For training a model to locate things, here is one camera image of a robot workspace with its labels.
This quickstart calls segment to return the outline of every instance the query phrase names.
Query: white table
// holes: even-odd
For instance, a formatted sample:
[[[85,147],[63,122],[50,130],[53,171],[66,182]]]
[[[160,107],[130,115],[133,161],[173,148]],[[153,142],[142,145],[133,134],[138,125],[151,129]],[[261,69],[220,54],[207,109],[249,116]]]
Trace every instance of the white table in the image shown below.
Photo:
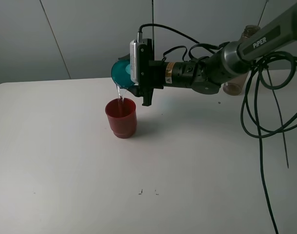
[[[260,93],[261,122],[275,128],[274,98]],[[287,120],[297,77],[277,94]],[[138,117],[130,139],[109,128],[116,97],[109,78],[0,85],[0,234],[274,233],[242,96],[165,88],[143,107],[127,94]],[[280,233],[297,234],[297,129],[286,136],[290,169],[282,137],[268,138],[265,179]]]

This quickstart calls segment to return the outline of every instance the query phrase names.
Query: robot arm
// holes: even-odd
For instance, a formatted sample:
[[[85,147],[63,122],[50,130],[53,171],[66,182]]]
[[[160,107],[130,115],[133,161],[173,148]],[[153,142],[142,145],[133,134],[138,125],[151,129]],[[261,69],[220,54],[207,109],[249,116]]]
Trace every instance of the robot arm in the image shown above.
[[[216,94],[221,84],[247,73],[255,59],[297,40],[297,3],[245,42],[233,41],[211,57],[186,62],[154,60],[152,41],[142,39],[142,27],[130,43],[130,76],[138,85],[128,90],[150,106],[153,90],[164,86]]]

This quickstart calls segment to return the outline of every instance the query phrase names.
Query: red cup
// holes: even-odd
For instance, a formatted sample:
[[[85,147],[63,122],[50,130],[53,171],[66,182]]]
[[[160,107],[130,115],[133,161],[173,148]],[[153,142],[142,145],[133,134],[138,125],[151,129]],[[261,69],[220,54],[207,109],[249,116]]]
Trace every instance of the red cup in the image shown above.
[[[117,98],[110,101],[105,107],[105,113],[115,136],[126,139],[135,133],[137,127],[135,103],[129,98],[119,102],[120,106]]]

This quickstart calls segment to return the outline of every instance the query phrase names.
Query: plastic cup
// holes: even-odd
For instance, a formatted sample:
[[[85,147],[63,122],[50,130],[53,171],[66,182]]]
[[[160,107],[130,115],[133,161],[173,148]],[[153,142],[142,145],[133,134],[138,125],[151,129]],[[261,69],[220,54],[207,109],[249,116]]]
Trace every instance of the plastic cup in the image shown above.
[[[125,98],[119,104],[120,106],[117,98],[110,101],[105,107],[105,113],[114,135],[126,139],[135,133],[137,127],[136,106],[129,98]]]

